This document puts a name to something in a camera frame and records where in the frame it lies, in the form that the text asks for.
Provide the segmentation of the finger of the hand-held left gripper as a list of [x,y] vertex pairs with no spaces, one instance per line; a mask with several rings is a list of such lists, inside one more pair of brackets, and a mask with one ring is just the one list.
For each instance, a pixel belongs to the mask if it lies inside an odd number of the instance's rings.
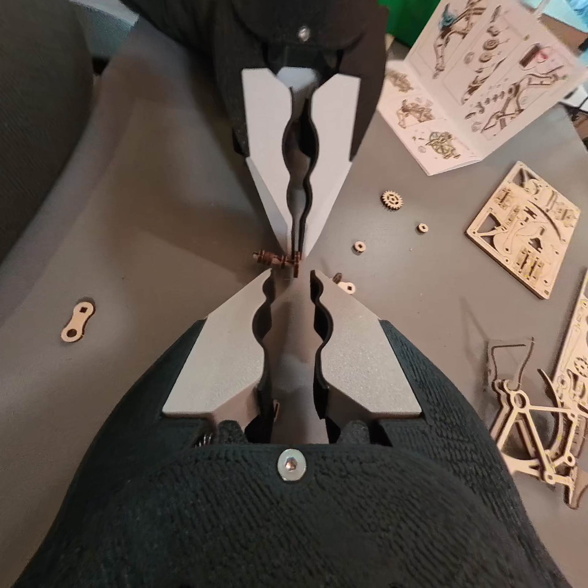
[[254,180],[275,237],[292,255],[292,213],[288,206],[291,174],[284,157],[284,135],[292,120],[292,92],[267,68],[241,73],[249,155]]
[[318,140],[318,154],[309,174],[311,205],[305,218],[302,255],[318,241],[351,168],[360,79],[334,75],[312,94],[311,122]]

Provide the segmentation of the wooden model frame assembly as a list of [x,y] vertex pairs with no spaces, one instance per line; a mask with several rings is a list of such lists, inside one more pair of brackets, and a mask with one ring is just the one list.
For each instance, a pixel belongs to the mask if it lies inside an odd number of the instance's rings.
[[[511,377],[499,373],[498,354],[519,349],[520,363]],[[587,472],[579,464],[587,441],[587,409],[567,392],[559,394],[543,371],[549,405],[534,404],[523,390],[523,374],[532,356],[534,339],[490,340],[487,345],[487,383],[499,410],[490,437],[511,476],[522,474],[563,488],[567,507],[577,510],[587,491]]]

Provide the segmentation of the flat wooden link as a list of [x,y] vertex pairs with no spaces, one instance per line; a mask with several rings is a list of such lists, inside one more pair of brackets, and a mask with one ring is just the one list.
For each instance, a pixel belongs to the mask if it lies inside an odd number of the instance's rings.
[[79,301],[72,310],[71,317],[61,331],[61,340],[64,343],[80,341],[85,334],[88,321],[95,314],[96,307],[89,299]]

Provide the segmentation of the wooden axle assembly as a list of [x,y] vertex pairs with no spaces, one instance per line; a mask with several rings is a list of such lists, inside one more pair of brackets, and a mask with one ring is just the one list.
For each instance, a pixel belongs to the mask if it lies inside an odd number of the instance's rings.
[[252,259],[263,266],[277,267],[279,269],[290,268],[294,278],[299,276],[300,263],[302,255],[299,251],[295,251],[293,254],[276,254],[271,251],[261,249],[260,251],[252,254]]

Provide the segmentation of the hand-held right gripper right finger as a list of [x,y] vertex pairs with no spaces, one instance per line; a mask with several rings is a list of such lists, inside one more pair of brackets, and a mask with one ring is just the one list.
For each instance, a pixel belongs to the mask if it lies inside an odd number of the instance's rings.
[[315,355],[313,399],[328,433],[353,421],[415,419],[422,408],[380,319],[319,270],[310,273]]

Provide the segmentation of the laser-cut wooden parts sheet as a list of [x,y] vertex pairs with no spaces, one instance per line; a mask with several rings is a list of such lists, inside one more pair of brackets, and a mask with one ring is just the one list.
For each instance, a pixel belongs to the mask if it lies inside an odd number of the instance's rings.
[[552,380],[559,404],[587,416],[587,273],[570,315]]
[[581,209],[518,161],[466,236],[538,298],[551,297]]

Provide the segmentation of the large green plastic bin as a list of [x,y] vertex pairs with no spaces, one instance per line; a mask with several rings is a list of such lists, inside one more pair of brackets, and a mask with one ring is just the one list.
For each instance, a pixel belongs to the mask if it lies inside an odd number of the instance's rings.
[[386,33],[412,47],[440,1],[378,1],[389,11]]

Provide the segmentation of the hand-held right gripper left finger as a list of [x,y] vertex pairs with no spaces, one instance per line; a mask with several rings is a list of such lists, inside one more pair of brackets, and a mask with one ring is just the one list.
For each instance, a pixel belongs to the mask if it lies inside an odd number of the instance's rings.
[[211,312],[163,405],[168,417],[199,417],[242,428],[272,425],[274,402],[264,339],[272,327],[273,270],[266,270]]

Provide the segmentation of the instruction booklet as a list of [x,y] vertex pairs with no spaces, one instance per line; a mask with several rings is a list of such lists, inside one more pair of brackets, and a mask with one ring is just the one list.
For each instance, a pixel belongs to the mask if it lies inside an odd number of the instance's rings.
[[378,113],[432,176],[482,161],[586,79],[521,1],[441,1],[386,64]]

